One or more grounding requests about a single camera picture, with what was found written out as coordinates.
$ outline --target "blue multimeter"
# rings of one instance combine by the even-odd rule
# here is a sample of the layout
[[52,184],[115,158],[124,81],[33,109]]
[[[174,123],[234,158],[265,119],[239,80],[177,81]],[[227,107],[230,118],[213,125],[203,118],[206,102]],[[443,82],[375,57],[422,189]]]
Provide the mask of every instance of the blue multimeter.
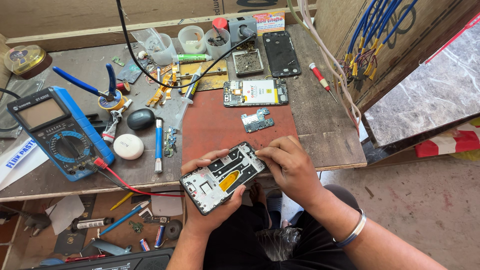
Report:
[[114,160],[112,151],[66,89],[48,87],[7,104],[8,112],[70,181],[93,172],[87,161]]

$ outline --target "concrete floor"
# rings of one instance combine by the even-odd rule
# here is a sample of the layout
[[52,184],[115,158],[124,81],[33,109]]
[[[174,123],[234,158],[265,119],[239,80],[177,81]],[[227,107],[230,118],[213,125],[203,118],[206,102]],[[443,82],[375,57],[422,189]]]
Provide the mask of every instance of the concrete floor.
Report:
[[[367,217],[446,268],[466,270],[480,268],[479,175],[480,162],[448,158],[322,172],[321,182],[347,188]],[[289,201],[287,219],[297,209]]]

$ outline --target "silver bangle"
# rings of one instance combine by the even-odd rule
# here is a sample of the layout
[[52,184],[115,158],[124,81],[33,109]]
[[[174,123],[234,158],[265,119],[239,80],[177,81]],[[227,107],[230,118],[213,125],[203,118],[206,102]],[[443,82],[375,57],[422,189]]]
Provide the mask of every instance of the silver bangle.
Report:
[[360,234],[361,230],[365,226],[365,223],[367,222],[367,216],[365,215],[365,212],[363,212],[363,210],[360,209],[360,208],[355,209],[355,210],[357,210],[360,213],[360,220],[359,220],[359,223],[357,224],[357,226],[355,227],[355,229],[353,229],[352,233],[345,240],[340,241],[340,242],[337,242],[337,241],[335,241],[335,238],[332,238],[333,242],[338,247],[344,247],[344,246],[350,244],[353,241],[353,239],[357,238],[357,236]]

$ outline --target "white wire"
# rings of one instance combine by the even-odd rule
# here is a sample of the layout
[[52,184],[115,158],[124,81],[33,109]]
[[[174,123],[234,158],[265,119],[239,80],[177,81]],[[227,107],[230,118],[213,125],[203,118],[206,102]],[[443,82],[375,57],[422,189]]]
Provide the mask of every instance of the white wire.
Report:
[[[324,57],[324,60],[325,62],[327,63],[327,66],[328,68],[330,69],[330,71],[332,72],[332,74],[339,79],[340,81],[340,85],[341,85],[341,88],[343,90],[343,93],[345,95],[345,98],[347,99],[347,101],[350,103],[350,106],[351,106],[351,109],[352,109],[352,113],[355,114],[355,112],[357,112],[358,114],[358,121],[356,121],[356,128],[357,128],[357,131],[358,131],[358,125],[360,125],[360,121],[361,121],[361,113],[360,113],[360,110],[357,108],[357,106],[355,106],[355,103],[353,102],[352,100],[352,97],[350,95],[350,93],[348,92],[347,90],[347,76],[345,75],[345,72],[343,71],[343,69],[339,69],[340,70],[340,73],[342,74],[343,78],[340,77],[338,75],[338,73],[332,68],[332,66],[329,63],[329,59],[330,58],[333,63],[336,64],[337,67],[340,66],[340,64],[338,63],[338,61],[335,59],[335,57],[330,53],[330,51],[326,48],[325,44],[323,43],[322,39],[320,38],[320,36],[318,35],[318,33],[315,31],[315,28],[313,27],[313,24],[312,24],[312,21],[310,20],[310,16],[307,15],[307,14],[310,14],[310,11],[308,9],[308,4],[306,3],[306,0],[297,0],[297,3],[298,3],[298,6],[300,7],[300,13],[303,17],[303,20],[304,22],[307,24],[308,28],[310,29],[310,31],[312,32],[312,34],[315,36],[315,38],[317,39],[318,43],[320,44],[320,51],[322,52],[322,55]],[[345,105],[344,101],[343,101],[343,98],[341,97],[340,95],[340,92],[337,91],[337,95],[338,95],[338,98],[342,101],[342,105],[343,107],[345,108],[345,110],[347,111],[347,113],[350,115],[350,112],[348,111],[347,109],[347,106]]]

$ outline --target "blue wire cutter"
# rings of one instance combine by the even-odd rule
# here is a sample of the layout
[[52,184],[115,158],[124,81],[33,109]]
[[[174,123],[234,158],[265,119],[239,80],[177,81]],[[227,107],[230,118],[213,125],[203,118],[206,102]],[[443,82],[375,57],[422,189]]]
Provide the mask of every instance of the blue wire cutter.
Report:
[[60,77],[64,78],[65,80],[69,81],[75,86],[80,87],[83,90],[86,90],[87,92],[90,92],[98,97],[104,97],[108,102],[113,101],[113,99],[117,96],[117,93],[115,92],[115,82],[117,80],[115,76],[115,72],[113,71],[113,67],[111,64],[106,64],[107,71],[108,71],[108,78],[110,79],[110,84],[108,85],[108,95],[100,92],[98,89],[96,89],[93,86],[90,86],[79,79],[73,77],[72,75],[66,73],[65,71],[61,70],[58,67],[53,67],[53,71],[55,71],[56,74],[60,75]]

